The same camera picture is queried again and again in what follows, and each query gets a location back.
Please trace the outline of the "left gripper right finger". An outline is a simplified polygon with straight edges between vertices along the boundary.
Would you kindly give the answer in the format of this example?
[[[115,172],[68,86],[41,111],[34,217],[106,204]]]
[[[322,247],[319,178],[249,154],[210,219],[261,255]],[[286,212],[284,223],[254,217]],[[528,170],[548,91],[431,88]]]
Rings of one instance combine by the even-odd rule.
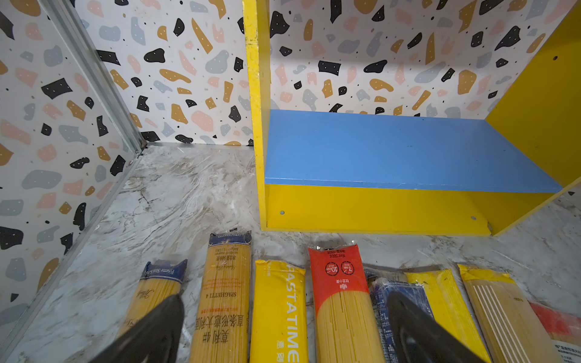
[[[399,362],[482,362],[433,318],[400,292],[387,300]]]

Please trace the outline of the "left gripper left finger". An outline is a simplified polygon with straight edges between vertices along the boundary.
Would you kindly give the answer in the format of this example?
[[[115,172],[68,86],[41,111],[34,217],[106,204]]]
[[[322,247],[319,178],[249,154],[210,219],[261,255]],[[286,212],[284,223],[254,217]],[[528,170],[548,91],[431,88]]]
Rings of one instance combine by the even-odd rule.
[[[174,294],[100,352],[93,362],[175,362],[185,317]]]

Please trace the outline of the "plain yellow spaghetti bag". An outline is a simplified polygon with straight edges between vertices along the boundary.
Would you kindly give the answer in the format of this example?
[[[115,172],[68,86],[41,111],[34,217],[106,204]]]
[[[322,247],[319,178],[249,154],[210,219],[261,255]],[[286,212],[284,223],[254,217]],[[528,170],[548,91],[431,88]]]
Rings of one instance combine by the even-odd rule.
[[[485,362],[491,362],[468,306],[450,269],[407,272],[408,283],[424,289],[435,321]]]

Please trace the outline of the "red spaghetti bag black label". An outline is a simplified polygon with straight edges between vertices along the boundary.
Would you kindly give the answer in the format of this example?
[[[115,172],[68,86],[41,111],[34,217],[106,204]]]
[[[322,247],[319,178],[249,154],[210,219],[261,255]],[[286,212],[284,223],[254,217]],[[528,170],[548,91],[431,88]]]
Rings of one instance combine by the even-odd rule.
[[[384,362],[359,247],[309,249],[318,362]]]

